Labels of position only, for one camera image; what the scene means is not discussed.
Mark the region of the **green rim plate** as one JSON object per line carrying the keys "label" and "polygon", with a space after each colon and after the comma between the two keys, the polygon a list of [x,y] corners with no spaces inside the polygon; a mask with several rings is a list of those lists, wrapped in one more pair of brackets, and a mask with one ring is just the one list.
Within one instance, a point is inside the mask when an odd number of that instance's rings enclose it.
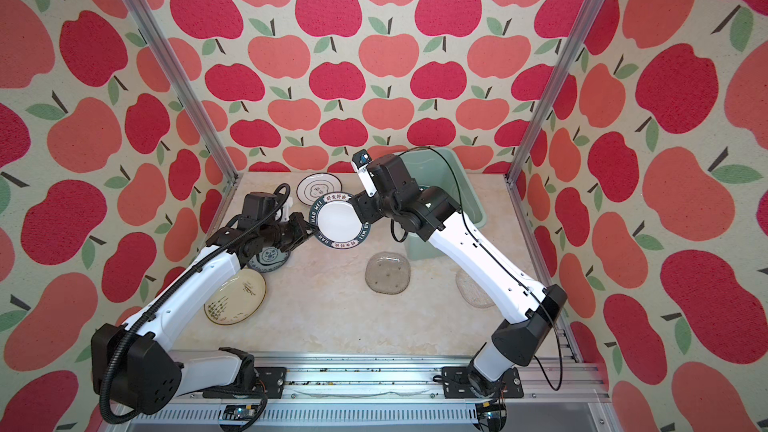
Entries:
{"label": "green rim plate", "polygon": [[310,208],[309,223],[314,236],[325,246],[346,250],[359,246],[370,233],[371,226],[359,218],[347,192],[328,193],[318,198]]}

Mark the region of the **white plate blue rim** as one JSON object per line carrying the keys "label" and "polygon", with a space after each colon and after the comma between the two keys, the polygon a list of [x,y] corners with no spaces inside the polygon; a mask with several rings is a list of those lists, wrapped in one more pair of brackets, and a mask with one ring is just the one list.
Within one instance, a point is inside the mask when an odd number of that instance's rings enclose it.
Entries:
{"label": "white plate blue rim", "polygon": [[296,187],[296,196],[301,203],[312,206],[317,199],[342,190],[341,180],[337,176],[321,172],[304,177]]}

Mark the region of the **cream plate brown rim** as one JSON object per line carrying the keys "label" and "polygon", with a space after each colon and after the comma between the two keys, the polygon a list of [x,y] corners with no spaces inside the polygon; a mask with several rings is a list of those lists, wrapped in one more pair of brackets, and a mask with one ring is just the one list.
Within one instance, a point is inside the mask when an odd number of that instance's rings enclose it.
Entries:
{"label": "cream plate brown rim", "polygon": [[267,292],[264,277],[244,269],[227,280],[204,304],[206,317],[217,325],[240,323],[253,315],[262,305]]}

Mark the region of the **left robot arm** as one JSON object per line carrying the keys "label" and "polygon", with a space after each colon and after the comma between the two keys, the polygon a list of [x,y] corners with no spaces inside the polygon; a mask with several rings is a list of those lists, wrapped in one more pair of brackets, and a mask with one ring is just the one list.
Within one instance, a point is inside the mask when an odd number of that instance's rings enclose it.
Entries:
{"label": "left robot arm", "polygon": [[211,235],[192,263],[139,312],[119,325],[105,324],[91,338],[92,382],[102,419],[117,425],[151,415],[173,398],[193,392],[260,400],[267,389],[251,354],[222,347],[198,363],[170,351],[199,309],[265,248],[291,252],[316,227],[291,211],[291,188],[246,196],[243,210]]}

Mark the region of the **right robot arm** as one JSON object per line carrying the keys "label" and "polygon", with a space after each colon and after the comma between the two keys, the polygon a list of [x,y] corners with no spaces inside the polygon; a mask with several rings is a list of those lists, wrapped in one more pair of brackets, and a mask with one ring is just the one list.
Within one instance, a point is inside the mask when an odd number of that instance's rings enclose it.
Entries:
{"label": "right robot arm", "polygon": [[498,396],[507,370],[536,358],[555,329],[567,293],[524,273],[470,223],[460,197],[438,186],[418,185],[399,155],[372,159],[363,149],[351,163],[364,186],[350,200],[362,223],[386,217],[430,243],[458,264],[500,310],[504,321],[467,367],[474,394]]}

